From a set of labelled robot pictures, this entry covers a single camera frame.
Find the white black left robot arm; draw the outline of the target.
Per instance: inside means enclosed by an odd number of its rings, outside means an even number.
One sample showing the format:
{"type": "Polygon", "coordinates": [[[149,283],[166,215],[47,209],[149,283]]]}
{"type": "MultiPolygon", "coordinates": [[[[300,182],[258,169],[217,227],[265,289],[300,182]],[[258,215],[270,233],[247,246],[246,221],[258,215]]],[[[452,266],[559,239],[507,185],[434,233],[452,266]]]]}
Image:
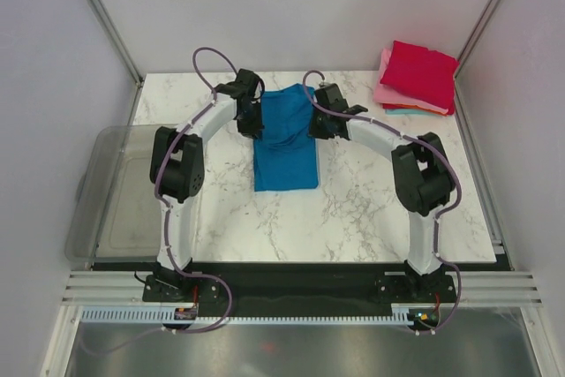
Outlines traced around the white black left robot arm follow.
{"type": "Polygon", "coordinates": [[[241,69],[234,80],[213,87],[206,105],[186,122],[161,126],[154,135],[149,178],[160,202],[162,236],[157,262],[145,283],[146,302],[186,302],[205,278],[191,272],[192,208],[205,179],[206,144],[231,121],[251,139],[262,135],[260,97],[264,82],[241,69]]]}

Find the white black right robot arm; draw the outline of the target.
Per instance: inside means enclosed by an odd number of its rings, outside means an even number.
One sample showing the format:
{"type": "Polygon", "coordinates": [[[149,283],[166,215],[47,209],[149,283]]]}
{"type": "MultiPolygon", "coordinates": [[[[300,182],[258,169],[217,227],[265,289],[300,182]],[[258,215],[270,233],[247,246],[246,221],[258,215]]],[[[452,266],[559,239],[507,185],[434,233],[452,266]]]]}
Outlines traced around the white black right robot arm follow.
{"type": "Polygon", "coordinates": [[[396,286],[417,301],[434,295],[445,286],[446,268],[439,254],[437,219],[451,194],[461,193],[441,138],[434,132],[411,137],[370,117],[367,108],[350,106],[335,83],[320,83],[309,99],[312,137],[357,142],[390,160],[395,195],[409,216],[405,277],[396,286]]]}

